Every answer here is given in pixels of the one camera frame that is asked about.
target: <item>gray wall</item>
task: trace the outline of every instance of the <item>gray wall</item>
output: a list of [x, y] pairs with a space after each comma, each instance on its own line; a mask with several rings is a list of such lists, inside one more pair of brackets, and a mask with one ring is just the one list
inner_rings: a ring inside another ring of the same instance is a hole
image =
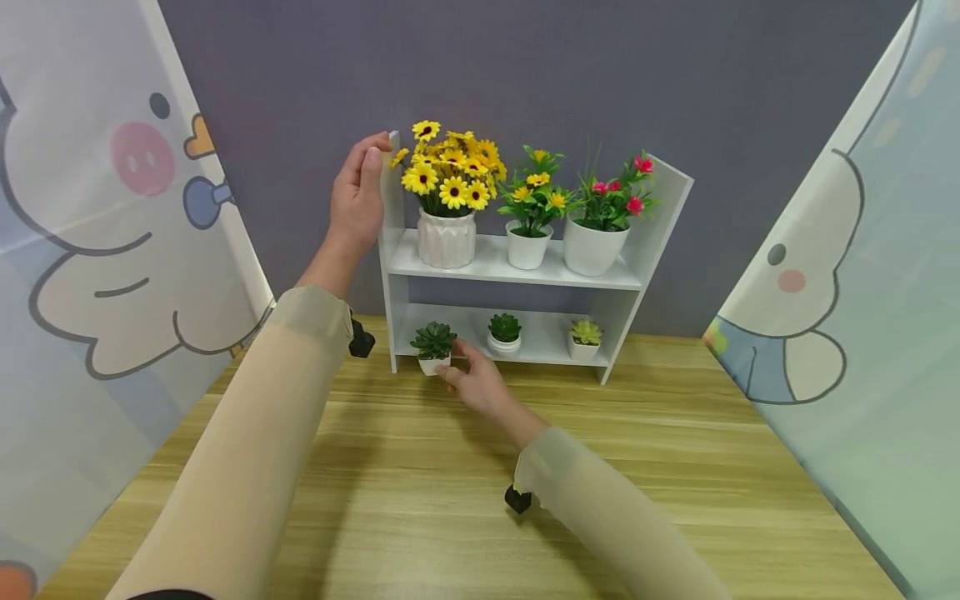
[[[278, 295], [321, 242], [348, 147], [431, 118], [496, 140], [508, 164], [527, 142], [579, 166], [590, 137], [612, 164], [645, 148], [694, 177], [634, 323], [681, 336], [706, 328], [911, 4], [161, 1]], [[501, 232], [503, 218], [488, 210], [478, 224]], [[505, 308], [588, 301], [436, 279], [411, 293]], [[350, 301], [382, 314], [375, 252]]]

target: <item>beige sleeve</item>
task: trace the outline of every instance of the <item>beige sleeve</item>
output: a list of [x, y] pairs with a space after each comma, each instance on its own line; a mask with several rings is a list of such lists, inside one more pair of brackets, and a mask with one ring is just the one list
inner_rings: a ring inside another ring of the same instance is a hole
[[351, 337], [347, 305], [326, 290], [280, 298], [109, 599], [171, 588], [262, 596]]
[[562, 429], [543, 430], [523, 449], [515, 487], [612, 565], [635, 598], [730, 598], [653, 501]]

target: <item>person's right hand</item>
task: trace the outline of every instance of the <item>person's right hand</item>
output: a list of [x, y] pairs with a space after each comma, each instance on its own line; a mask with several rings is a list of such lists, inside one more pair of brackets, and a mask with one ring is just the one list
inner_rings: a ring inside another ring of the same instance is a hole
[[464, 404], [478, 413], [495, 418], [503, 404], [513, 401], [500, 371], [483, 352], [461, 338], [453, 343], [453, 350], [467, 358], [467, 372], [456, 367], [439, 366], [437, 373], [451, 388], [456, 389]]

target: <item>white ceramic vase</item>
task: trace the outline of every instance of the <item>white ceramic vase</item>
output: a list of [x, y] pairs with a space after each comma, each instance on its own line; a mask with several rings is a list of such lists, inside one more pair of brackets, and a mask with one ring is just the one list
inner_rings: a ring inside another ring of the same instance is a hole
[[577, 344], [573, 341], [573, 336], [570, 333], [566, 334], [566, 348], [570, 351], [570, 358], [572, 360], [583, 363], [593, 358], [597, 350], [600, 349], [599, 346]]
[[507, 224], [507, 260], [518, 269], [531, 271], [540, 267], [546, 248], [553, 237], [553, 228], [549, 225], [540, 228], [545, 233], [543, 237], [523, 237], [513, 232], [519, 227], [520, 221], [511, 221]]
[[493, 334], [489, 331], [487, 332], [487, 346], [490, 347], [490, 350], [497, 356], [503, 356], [504, 358], [509, 358], [514, 356], [517, 352], [520, 351], [520, 340], [523, 339], [523, 336], [518, 336], [512, 342], [501, 342], [493, 337]]
[[446, 365], [448, 367], [450, 366], [449, 356], [447, 356], [446, 358], [428, 358], [425, 360], [422, 358], [418, 358], [417, 360], [420, 361], [420, 368], [423, 369], [423, 374], [426, 375], [427, 377], [432, 377], [436, 375], [437, 367], [439, 367], [440, 365]]
[[625, 231], [597, 231], [574, 223], [566, 216], [564, 234], [564, 262], [570, 271], [585, 276], [604, 274], [623, 250], [630, 229]]
[[435, 217], [420, 209], [417, 251], [420, 260], [440, 269], [456, 269], [473, 260], [477, 226], [473, 213], [465, 217]]

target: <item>potted plant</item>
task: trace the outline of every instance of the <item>potted plant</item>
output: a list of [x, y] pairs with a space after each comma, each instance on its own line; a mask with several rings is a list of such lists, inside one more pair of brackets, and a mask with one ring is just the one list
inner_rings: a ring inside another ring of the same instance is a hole
[[450, 352], [457, 334], [450, 331], [450, 325], [431, 321], [423, 329], [417, 330], [417, 337], [410, 346], [417, 349], [417, 359], [423, 374], [437, 374], [437, 367], [450, 364]]
[[598, 276], [620, 255], [630, 233], [630, 216], [646, 216], [658, 202], [653, 193], [654, 162], [646, 153], [623, 165], [620, 176], [598, 181], [590, 173], [580, 177], [577, 210], [566, 218], [564, 262], [571, 271]]
[[487, 329], [490, 334], [487, 336], [487, 346], [495, 354], [509, 357], [520, 350], [520, 321], [509, 313], [502, 315], [493, 315]]
[[476, 139], [473, 132], [447, 132], [432, 145], [440, 133], [437, 121], [420, 121], [413, 133], [413, 153], [399, 150], [391, 166], [404, 165], [400, 182], [420, 201], [420, 260], [441, 269], [463, 267], [473, 260], [476, 245], [473, 214], [487, 207], [496, 180], [506, 180], [507, 167], [496, 144]]
[[569, 192], [553, 181], [564, 155], [524, 146], [524, 164], [514, 170], [509, 185], [501, 184], [505, 205], [500, 214], [513, 215], [507, 224], [507, 260], [518, 269], [537, 269], [543, 262], [553, 228], [550, 222], [565, 216]]
[[600, 349], [600, 337], [603, 331], [590, 319], [574, 321], [570, 328], [570, 335], [566, 339], [570, 358], [579, 362], [587, 362]]

